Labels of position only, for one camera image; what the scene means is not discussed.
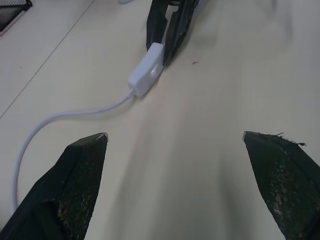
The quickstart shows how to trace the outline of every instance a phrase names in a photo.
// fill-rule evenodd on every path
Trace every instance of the white cable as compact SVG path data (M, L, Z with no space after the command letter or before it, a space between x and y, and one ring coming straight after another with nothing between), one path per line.
M12 176L12 182L11 182L11 214L13 215L18 207L18 199L17 199L17 184L18 184L18 176L20 171L20 166L22 162L22 158L25 154L25 151L33 139L33 137L39 132L40 129L42 129L45 125L49 124L50 122L62 118L62 117L68 117L68 116L79 116L79 115L91 115L91 114L100 114L107 112L109 110L115 109L118 106L122 105L126 101L128 101L132 96L134 95L134 90L131 89L129 94L124 97L119 102L112 104L107 107L99 108L96 110L87 110L87 111L66 111L66 112L60 112L52 114L45 119L43 119L35 128L29 133L28 137L24 141L23 145L20 148L19 155L16 159L15 166L14 166L14 172Z

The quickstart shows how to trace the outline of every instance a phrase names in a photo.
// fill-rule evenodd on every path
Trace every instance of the white desk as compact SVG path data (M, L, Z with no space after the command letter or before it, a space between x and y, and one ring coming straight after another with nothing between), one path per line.
M126 79L146 51L150 2L95 0L0 119L2 226L14 162L35 124L128 92ZM19 201L67 145L107 132L86 239L283 240L242 135L284 132L307 143L303 149L320 164L320 3L292 3L292 39L250 0L208 5L144 99L56 121L35 136L22 161Z

